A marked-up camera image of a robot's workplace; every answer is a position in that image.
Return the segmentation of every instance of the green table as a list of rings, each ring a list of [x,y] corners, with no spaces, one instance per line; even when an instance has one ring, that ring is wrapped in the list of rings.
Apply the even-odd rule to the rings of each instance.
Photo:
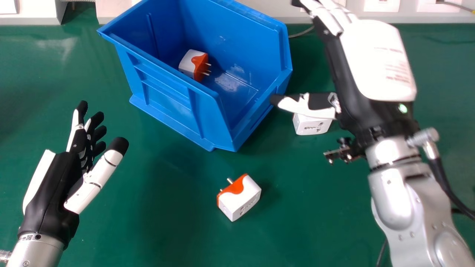
[[[65,149],[73,108],[101,110],[106,141],[130,149],[81,215],[61,266],[373,266],[383,234],[370,208],[364,160],[330,166],[322,152],[348,134],[296,136],[273,110],[238,153],[209,153],[128,103],[114,47],[95,10],[78,6],[61,27],[0,27],[0,248],[16,243],[21,205],[45,149]],[[298,32],[307,26],[291,26]],[[441,134],[456,194],[475,208],[475,25],[399,26],[419,87],[416,117]],[[333,90],[315,35],[290,41],[289,93]],[[216,207],[226,178],[249,173],[260,202],[231,223]],[[455,215],[472,250],[475,225]]]

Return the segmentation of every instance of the robotic arm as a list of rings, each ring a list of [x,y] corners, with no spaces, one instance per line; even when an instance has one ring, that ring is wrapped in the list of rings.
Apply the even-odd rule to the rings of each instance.
[[[413,118],[417,89],[399,31],[359,20],[332,0],[292,0],[310,15],[325,44],[336,92],[274,95],[271,103],[292,113],[336,119],[354,138],[325,152],[333,163],[364,157],[371,173],[371,208],[384,231],[394,267],[475,266],[455,228],[451,191],[435,142],[435,129],[420,130]],[[423,148],[429,164],[422,162]]]
[[[7,267],[55,267],[79,225],[79,214],[99,193],[125,155],[129,143],[115,138],[105,148],[98,142],[106,127],[96,113],[86,123],[87,102],[74,110],[66,151],[46,150],[23,200],[24,219],[12,252],[0,251]],[[94,158],[102,152],[96,164]]]

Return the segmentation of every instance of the silver joint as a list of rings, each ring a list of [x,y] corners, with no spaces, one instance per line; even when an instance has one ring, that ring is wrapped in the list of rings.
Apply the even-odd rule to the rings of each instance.
[[[410,147],[420,147],[425,146],[427,142],[437,142],[439,141],[439,133],[433,127],[419,131],[415,133],[412,137],[409,137],[406,142]]]
[[[1,250],[0,249],[0,262],[8,263],[8,259],[11,256],[11,251]]]

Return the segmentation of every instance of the power adapter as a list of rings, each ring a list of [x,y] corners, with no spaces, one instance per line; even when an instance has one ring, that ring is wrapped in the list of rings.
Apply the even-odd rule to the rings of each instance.
[[[297,113],[294,113],[292,121],[298,135],[324,134],[332,125],[332,119],[308,117]]]
[[[219,209],[231,221],[248,212],[260,199],[261,188],[246,173],[236,181],[228,178],[230,185],[216,196]]]
[[[201,82],[204,76],[210,75],[210,66],[207,53],[190,49],[181,60],[178,70],[195,81]]]

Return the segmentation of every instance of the white wall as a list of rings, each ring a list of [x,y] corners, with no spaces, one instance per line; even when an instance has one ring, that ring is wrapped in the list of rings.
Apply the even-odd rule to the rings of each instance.
[[[290,0],[236,0],[284,23],[310,23],[306,13],[290,5]],[[401,0],[398,13],[363,12],[364,0],[347,0],[346,8],[363,19],[378,19],[387,23],[475,23],[475,15],[461,10],[459,13],[418,13],[418,0]],[[475,9],[475,0],[462,4]]]

